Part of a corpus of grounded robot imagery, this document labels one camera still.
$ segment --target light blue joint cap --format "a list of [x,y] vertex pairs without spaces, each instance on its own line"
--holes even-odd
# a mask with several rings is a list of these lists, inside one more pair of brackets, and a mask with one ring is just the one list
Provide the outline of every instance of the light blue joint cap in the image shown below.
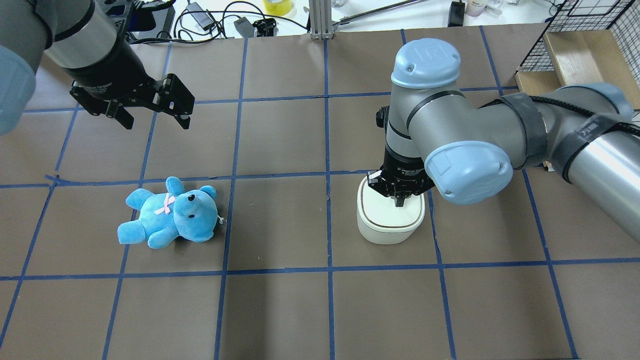
[[446,41],[423,38],[400,48],[391,81],[403,88],[426,89],[450,84],[458,76],[458,50]]
[[625,93],[622,92],[617,86],[609,84],[609,83],[590,83],[583,85],[569,85],[563,86],[564,88],[587,88],[592,89],[594,91],[599,92],[602,96],[606,97],[607,100],[616,107],[616,110],[620,115],[622,115],[625,119],[631,120],[634,116],[634,108],[631,106],[631,103],[625,97]]
[[18,54],[0,46],[0,135],[13,130],[36,88],[36,76]]
[[506,152],[480,141],[441,146],[427,156],[424,168],[442,197],[458,205],[475,204],[494,196],[513,177]]

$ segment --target black device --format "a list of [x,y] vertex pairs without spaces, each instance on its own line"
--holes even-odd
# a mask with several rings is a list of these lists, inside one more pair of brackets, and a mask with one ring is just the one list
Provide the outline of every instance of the black device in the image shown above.
[[272,37],[275,32],[276,19],[268,17],[260,19],[253,24],[246,17],[234,21],[236,30],[245,38]]
[[449,24],[447,27],[462,26],[465,21],[465,3],[453,1],[449,8]]
[[175,17],[175,10],[173,7],[164,10],[159,10],[151,13],[154,17],[156,26],[148,31],[140,31],[138,38],[170,38],[171,24]]
[[188,12],[192,12],[191,16],[193,16],[193,18],[197,21],[198,25],[200,25],[200,27],[204,31],[209,31],[211,28],[213,28],[216,25],[216,23],[209,16],[209,14],[205,13],[204,10],[202,10],[202,8],[200,7],[200,5],[198,5],[198,3],[193,2],[191,4],[188,4],[186,10]]
[[246,17],[241,17],[234,21],[234,26],[236,27],[237,32],[245,38],[253,38],[256,35],[255,28]]

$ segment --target white bowl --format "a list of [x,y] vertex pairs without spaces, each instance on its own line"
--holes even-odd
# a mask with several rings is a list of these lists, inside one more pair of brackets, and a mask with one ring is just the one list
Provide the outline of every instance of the white bowl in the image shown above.
[[365,239],[381,245],[405,241],[424,220],[424,196],[411,196],[396,207],[392,197],[369,188],[367,177],[358,187],[358,229]]

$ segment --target wooden shelf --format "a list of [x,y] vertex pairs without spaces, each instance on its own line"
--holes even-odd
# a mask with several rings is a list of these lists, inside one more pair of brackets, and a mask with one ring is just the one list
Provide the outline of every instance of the wooden shelf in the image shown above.
[[540,95],[557,90],[560,82],[554,71],[518,71],[515,75],[518,89],[528,95]]
[[640,88],[611,31],[545,33],[543,38],[561,86],[611,83],[640,108]]

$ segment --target blue teddy bear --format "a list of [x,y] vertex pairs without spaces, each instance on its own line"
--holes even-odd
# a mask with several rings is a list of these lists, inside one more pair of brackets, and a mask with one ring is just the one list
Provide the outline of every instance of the blue teddy bear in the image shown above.
[[182,181],[171,176],[166,180],[168,193],[154,194],[146,189],[133,191],[125,201],[138,210],[140,217],[118,227],[121,244],[147,240],[152,249],[169,245],[178,236],[197,243],[213,236],[221,220],[216,207],[216,189],[206,185],[199,190],[184,191]]

